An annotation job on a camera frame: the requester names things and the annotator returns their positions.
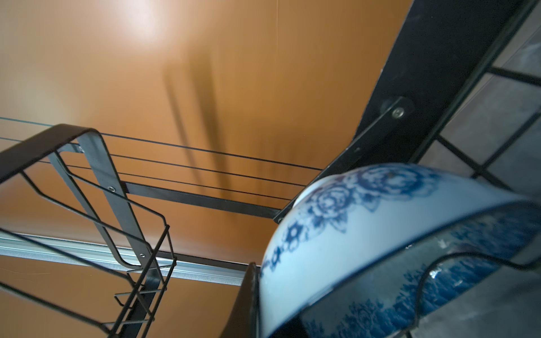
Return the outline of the blue floral white bowl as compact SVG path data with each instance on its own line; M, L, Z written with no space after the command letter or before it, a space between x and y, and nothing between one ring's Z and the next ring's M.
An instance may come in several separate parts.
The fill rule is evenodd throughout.
M305 189L261 265L260 337L539 337L540 205L441 170Z

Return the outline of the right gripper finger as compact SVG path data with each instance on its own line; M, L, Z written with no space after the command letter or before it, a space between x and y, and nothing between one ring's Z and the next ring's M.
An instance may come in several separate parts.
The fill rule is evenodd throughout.
M259 270L256 263L247 266L238 296L221 337L258 336L259 320Z

